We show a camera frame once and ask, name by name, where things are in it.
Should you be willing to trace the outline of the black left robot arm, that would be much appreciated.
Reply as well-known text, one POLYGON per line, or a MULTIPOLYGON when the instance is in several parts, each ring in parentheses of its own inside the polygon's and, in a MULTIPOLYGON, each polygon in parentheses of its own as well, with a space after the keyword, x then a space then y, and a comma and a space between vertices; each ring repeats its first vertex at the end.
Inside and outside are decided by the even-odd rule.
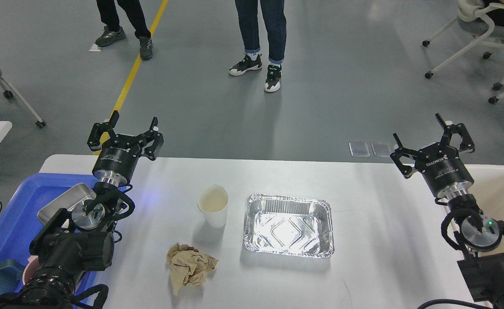
POLYGON ((72 210, 58 209, 47 221, 30 243, 37 270, 19 292, 0 295, 0 309, 101 309, 105 304, 107 285, 77 294, 77 284, 85 274, 111 266, 116 224, 136 207, 121 188, 132 188, 139 158, 156 160, 164 142, 157 117, 136 136, 115 133, 119 117, 114 111, 108 121, 95 123, 88 138, 89 149, 99 151, 92 169, 95 196, 72 210))

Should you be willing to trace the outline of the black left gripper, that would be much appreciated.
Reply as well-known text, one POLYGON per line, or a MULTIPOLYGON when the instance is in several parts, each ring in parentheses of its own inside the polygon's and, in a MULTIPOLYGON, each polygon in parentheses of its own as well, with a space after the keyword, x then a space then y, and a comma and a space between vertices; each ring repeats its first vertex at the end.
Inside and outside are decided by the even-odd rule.
POLYGON ((101 182, 130 183, 139 157, 156 160, 164 138, 158 130, 158 118, 153 117, 148 131, 130 139, 130 148, 122 149, 102 146, 100 141, 104 133, 115 138, 114 127, 120 117, 118 111, 113 111, 108 121, 95 123, 91 129, 87 145, 91 151, 100 154, 92 169, 92 174, 101 182))

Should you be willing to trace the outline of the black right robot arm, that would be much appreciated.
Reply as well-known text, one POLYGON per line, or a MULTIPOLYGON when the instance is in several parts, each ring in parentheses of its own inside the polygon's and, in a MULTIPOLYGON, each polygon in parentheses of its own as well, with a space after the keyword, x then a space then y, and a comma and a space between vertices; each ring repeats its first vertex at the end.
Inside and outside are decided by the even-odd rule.
POLYGON ((395 147, 390 158, 407 179, 420 172, 435 203, 449 209, 441 223, 441 235, 464 256, 458 266, 473 302, 436 299, 420 308, 455 304, 480 309, 480 303, 487 301, 494 309, 504 309, 504 220, 485 215, 469 192, 474 179, 459 156, 460 152, 475 150, 466 126, 444 121, 440 114, 435 117, 443 129, 440 141, 418 150, 409 149, 394 133, 395 147))

